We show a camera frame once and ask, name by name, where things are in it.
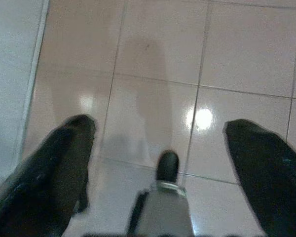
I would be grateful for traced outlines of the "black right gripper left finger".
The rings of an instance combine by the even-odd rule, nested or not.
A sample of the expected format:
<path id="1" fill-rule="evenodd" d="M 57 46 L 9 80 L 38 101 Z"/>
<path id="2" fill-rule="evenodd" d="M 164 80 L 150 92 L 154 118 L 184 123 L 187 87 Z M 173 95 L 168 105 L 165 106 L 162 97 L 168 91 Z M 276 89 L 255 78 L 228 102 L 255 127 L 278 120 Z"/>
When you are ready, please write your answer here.
<path id="1" fill-rule="evenodd" d="M 71 116 L 0 185 L 0 237 L 62 237 L 89 205 L 88 164 L 95 120 Z"/>

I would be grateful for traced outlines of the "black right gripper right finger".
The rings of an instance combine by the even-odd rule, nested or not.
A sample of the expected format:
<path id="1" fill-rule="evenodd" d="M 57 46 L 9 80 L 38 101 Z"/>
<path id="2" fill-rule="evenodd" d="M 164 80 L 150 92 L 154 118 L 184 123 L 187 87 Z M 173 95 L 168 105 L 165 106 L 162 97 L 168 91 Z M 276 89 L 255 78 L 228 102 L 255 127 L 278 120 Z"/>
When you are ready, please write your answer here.
<path id="1" fill-rule="evenodd" d="M 296 151 L 278 134 L 236 119 L 224 137 L 242 190 L 267 237 L 296 237 Z"/>

